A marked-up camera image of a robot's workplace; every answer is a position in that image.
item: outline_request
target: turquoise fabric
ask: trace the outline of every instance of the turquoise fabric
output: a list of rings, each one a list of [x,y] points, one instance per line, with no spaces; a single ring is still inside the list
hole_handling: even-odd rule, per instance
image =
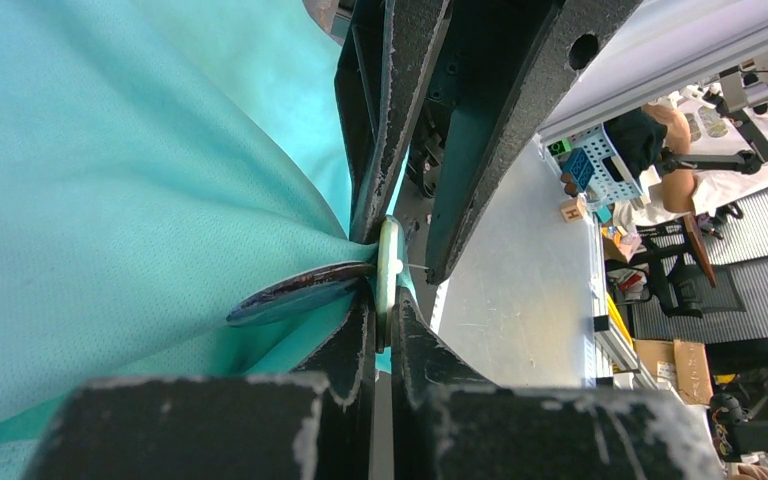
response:
[[[224,328],[374,258],[344,233],[338,54],[299,0],[0,0],[0,478],[87,377],[286,371],[340,323]]]

